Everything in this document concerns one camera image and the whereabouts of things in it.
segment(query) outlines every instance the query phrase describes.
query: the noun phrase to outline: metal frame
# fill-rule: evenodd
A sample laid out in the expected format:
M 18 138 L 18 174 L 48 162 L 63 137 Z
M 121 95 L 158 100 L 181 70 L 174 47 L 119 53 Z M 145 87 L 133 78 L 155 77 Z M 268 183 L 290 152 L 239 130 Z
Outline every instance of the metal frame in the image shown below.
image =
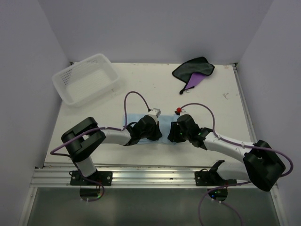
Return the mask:
M 256 142 L 256 135 L 246 105 L 246 100 L 241 89 L 238 72 L 233 66 L 238 90 L 241 97 L 245 117 L 248 124 L 250 138 Z M 214 186 L 196 186 L 194 172 L 209 168 L 200 166 L 129 166 L 129 165 L 96 165 L 99 171 L 112 171 L 113 179 L 111 188 L 213 188 Z M 69 187 L 69 172 L 76 168 L 71 163 L 49 163 L 43 169 L 36 169 L 23 212 L 19 220 L 19 226 L 26 226 L 32 210 L 33 202 L 38 187 Z M 254 185 L 236 186 L 231 189 L 256 188 Z M 285 211 L 279 197 L 278 186 L 271 189 L 272 200 L 276 209 L 278 220 L 281 226 L 288 226 Z

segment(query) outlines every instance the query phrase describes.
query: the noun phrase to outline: gray wall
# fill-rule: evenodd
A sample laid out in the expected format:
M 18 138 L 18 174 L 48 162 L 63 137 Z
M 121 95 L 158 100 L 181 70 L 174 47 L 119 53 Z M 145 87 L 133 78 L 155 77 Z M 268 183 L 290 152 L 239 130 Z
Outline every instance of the gray wall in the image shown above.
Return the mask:
M 39 0 L 70 60 L 238 62 L 272 0 Z
M 0 1 L 0 225 L 17 225 L 60 98 L 51 76 L 68 65 L 36 0 Z
M 301 2 L 275 0 L 238 65 L 257 138 L 295 163 L 278 181 L 290 225 L 301 223 Z

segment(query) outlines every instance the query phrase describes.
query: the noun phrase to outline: blue towel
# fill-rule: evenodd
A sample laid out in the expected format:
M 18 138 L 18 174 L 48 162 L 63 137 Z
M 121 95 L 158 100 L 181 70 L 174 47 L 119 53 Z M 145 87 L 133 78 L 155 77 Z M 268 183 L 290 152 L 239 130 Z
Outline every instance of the blue towel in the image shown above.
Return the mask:
M 138 122 L 145 114 L 127 114 L 127 123 Z M 163 144 L 175 144 L 170 142 L 167 137 L 170 132 L 170 125 L 172 121 L 177 121 L 177 115 L 160 115 L 158 118 L 160 131 L 162 133 L 162 137 L 159 140 L 152 141 L 148 139 L 141 139 L 138 144 L 148 144 L 148 143 L 163 143 Z

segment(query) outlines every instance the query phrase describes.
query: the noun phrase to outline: white plastic bin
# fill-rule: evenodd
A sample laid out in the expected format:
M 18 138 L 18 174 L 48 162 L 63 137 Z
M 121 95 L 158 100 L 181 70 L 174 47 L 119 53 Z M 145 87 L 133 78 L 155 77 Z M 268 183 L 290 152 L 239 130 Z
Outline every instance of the white plastic bin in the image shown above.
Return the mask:
M 53 84 L 67 104 L 79 107 L 113 89 L 119 74 L 103 54 L 96 54 L 52 76 Z

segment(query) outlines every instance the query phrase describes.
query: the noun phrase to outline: white table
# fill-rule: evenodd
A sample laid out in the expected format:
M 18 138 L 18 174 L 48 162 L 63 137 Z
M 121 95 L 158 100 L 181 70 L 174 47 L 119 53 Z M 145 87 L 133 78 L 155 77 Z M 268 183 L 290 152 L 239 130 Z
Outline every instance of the white table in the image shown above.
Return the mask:
M 51 138 L 45 165 L 71 164 L 67 157 L 50 155 L 50 151 L 62 144 L 61 135 L 83 119 L 92 116 L 99 126 L 123 126 L 123 99 L 127 92 L 140 92 L 150 108 L 159 108 L 162 114 L 174 114 L 177 107 L 198 102 L 207 105 L 216 116 L 217 132 L 238 140 L 250 141 L 248 126 L 238 91 L 233 67 L 216 65 L 214 73 L 203 80 L 190 93 L 179 91 L 184 83 L 172 76 L 177 64 L 124 64 L 115 63 L 120 72 L 118 88 L 93 100 L 81 108 L 62 103 Z M 200 106 L 186 108 L 199 127 L 212 127 L 209 112 Z M 136 94 L 127 99 L 128 113 L 146 113 L 143 101 Z M 103 144 L 92 154 L 96 164 L 164 165 L 164 166 L 212 166 L 217 160 L 236 161 L 223 154 L 195 148 L 189 142 L 166 145 L 148 144 L 120 146 Z

